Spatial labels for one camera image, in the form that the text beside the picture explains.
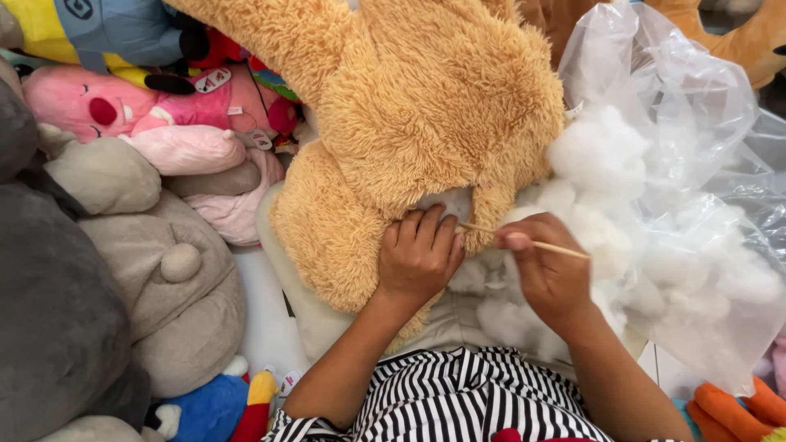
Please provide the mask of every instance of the pink plush face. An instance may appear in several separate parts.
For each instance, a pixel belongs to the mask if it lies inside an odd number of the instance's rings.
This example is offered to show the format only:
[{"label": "pink plush face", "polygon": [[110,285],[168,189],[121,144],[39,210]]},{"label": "pink plush face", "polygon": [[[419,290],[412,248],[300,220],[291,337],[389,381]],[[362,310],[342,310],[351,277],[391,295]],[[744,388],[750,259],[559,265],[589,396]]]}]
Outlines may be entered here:
[{"label": "pink plush face", "polygon": [[76,134],[80,142],[130,134],[156,105],[158,93],[79,66],[50,66],[22,85],[39,123]]}]

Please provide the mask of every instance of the gray plush toy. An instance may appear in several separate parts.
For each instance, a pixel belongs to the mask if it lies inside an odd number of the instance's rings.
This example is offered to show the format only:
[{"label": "gray plush toy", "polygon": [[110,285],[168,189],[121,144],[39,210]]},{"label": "gray plush toy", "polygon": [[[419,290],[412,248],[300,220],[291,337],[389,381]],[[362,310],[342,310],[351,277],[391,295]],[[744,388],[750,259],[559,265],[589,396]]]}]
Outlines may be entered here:
[{"label": "gray plush toy", "polygon": [[0,138],[0,441],[29,442],[91,414],[141,431],[150,380],[130,361],[128,314],[69,219],[84,208],[35,163],[38,129],[5,81]]}]

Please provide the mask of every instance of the plastic bag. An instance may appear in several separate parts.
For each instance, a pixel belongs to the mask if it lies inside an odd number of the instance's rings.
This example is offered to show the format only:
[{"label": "plastic bag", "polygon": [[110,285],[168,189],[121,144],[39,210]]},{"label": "plastic bag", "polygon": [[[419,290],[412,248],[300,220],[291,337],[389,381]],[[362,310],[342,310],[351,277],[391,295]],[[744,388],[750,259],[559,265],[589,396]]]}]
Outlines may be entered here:
[{"label": "plastic bag", "polygon": [[630,324],[725,391],[751,393],[786,319],[786,176],[756,155],[755,134],[743,143],[758,117],[744,70],[654,9],[613,3],[579,21],[560,77],[569,108],[613,105],[654,145],[640,253],[621,282]]}]

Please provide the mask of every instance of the person's right hand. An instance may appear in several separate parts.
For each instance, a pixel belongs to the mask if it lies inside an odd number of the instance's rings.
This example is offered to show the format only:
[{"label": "person's right hand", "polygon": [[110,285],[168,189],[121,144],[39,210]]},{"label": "person's right hand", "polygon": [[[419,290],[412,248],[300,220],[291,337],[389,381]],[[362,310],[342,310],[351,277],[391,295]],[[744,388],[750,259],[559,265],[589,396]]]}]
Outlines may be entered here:
[{"label": "person's right hand", "polygon": [[590,260],[538,249],[533,241],[584,252],[564,224],[538,213],[497,230],[497,247],[509,249],[519,268],[521,291],[538,317],[567,343],[600,314],[590,299]]}]

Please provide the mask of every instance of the black and white striped shirt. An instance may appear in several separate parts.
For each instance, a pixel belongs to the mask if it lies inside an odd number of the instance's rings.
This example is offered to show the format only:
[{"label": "black and white striped shirt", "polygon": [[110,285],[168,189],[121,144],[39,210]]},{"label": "black and white striped shirt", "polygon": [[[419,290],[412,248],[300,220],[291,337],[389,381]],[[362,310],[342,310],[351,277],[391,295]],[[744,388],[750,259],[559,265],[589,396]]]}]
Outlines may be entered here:
[{"label": "black and white striped shirt", "polygon": [[262,441],[489,442],[507,428],[525,441],[612,442],[586,417],[575,385],[523,362],[511,348],[421,350],[386,359],[376,366],[348,432],[325,419],[292,419],[279,410]]}]

